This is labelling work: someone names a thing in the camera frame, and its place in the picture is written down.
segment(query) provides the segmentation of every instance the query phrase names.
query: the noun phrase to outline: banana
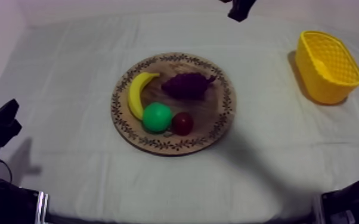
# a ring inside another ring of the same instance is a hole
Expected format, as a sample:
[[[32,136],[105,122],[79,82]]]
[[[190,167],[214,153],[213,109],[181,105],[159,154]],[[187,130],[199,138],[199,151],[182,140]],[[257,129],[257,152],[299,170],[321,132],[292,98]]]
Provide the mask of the banana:
[[[141,93],[143,88],[154,78],[160,76],[160,73],[142,72],[136,76],[130,87],[128,94],[128,105],[132,114],[139,120],[143,118],[143,107],[141,102]]]

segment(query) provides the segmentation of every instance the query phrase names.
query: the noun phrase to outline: yellow basket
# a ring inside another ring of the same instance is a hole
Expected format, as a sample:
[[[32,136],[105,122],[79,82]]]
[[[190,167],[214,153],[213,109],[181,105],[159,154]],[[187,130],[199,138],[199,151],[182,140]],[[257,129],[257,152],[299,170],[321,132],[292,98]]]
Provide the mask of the yellow basket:
[[[296,51],[296,65],[314,100],[336,104],[359,85],[359,68],[344,44],[323,32],[304,31]]]

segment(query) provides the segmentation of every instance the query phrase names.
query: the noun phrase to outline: red ball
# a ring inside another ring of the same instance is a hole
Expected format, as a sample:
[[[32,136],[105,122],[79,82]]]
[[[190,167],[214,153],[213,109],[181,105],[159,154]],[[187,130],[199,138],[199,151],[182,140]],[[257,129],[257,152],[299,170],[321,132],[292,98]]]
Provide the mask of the red ball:
[[[177,135],[188,135],[193,128],[193,118],[186,112],[178,113],[172,118],[171,128]]]

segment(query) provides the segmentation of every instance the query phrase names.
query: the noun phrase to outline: white table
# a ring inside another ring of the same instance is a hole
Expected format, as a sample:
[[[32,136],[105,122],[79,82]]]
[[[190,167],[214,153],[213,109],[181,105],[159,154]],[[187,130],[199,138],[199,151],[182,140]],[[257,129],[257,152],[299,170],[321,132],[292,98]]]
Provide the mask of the white table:
[[[0,152],[14,183],[51,195],[51,212],[143,223],[256,222],[359,180],[359,88],[324,107],[300,92],[289,55],[301,31],[341,38],[359,64],[359,35],[222,13],[97,17],[28,31],[0,80],[0,106],[23,125]],[[199,153],[158,157],[123,140],[110,117],[118,78],[162,52],[205,57],[230,77],[230,133]],[[6,172],[0,168],[0,176]]]

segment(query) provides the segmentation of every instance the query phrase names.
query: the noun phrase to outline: fruit plate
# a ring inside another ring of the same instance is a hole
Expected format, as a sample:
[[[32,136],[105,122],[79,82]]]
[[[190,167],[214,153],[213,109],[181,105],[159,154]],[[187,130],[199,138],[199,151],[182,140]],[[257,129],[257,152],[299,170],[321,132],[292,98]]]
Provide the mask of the fruit plate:
[[[188,112],[194,120],[189,135],[174,135],[169,129],[160,134],[148,133],[131,114],[129,87],[142,72],[160,73],[141,92],[143,107],[161,102],[170,107],[173,115]],[[164,93],[161,85],[181,73],[216,76],[216,80],[210,84],[204,99],[177,100]],[[140,61],[120,78],[112,95],[111,112],[116,129],[133,146],[156,155],[187,155],[212,145],[226,133],[235,116],[236,95],[228,76],[214,63],[191,54],[159,54]]]

